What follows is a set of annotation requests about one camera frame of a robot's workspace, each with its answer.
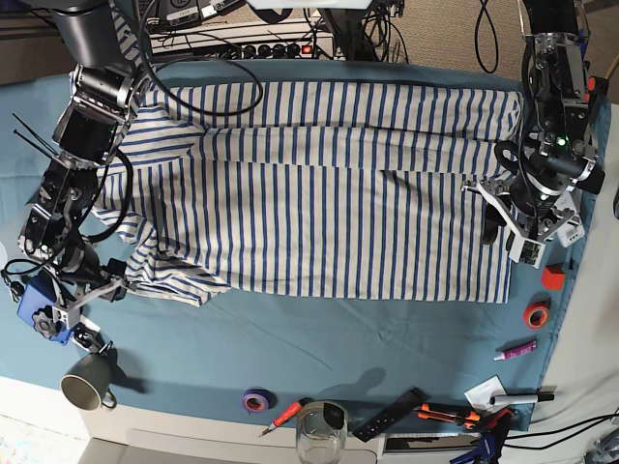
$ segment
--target blue and white striped fabric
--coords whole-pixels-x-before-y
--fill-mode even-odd
[[[263,102],[204,118],[150,92],[122,144],[140,295],[200,305],[229,288],[282,295],[507,300],[504,232],[482,246],[481,197],[465,179],[500,174],[517,93],[355,82],[265,83]],[[218,111],[254,84],[175,89]],[[98,216],[118,217],[126,176],[110,169]]]

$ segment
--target orange tape roll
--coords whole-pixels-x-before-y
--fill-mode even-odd
[[[545,326],[545,323],[550,319],[550,311],[546,303],[532,303],[526,307],[522,315],[526,327],[532,331]]]

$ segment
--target black remote control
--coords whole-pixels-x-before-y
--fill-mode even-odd
[[[409,390],[376,416],[357,427],[352,434],[362,442],[368,442],[376,435],[383,433],[394,423],[404,419],[404,417],[413,412],[413,409],[424,404],[427,399],[428,396],[419,389]]]

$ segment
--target marker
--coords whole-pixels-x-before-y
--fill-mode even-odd
[[[495,361],[503,361],[510,360],[511,358],[516,358],[518,356],[526,355],[527,353],[531,353],[535,351],[538,346],[538,342],[536,340],[529,341],[520,346],[515,346],[514,348],[510,348],[509,350],[505,350],[500,355],[495,356]]]
[[[541,403],[543,401],[552,401],[554,394],[552,393],[537,393],[537,394],[501,394],[493,396],[490,399],[490,404],[494,406],[509,406],[510,404],[529,404]]]

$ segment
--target pink tube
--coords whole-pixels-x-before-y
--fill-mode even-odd
[[[526,355],[527,353],[531,353],[532,351],[535,351],[537,346],[538,346],[537,340],[529,341],[528,343],[525,343],[524,345],[515,346],[514,348],[505,350],[500,355],[495,356],[494,360],[503,361],[503,360],[509,360],[511,358],[515,358],[517,356]]]

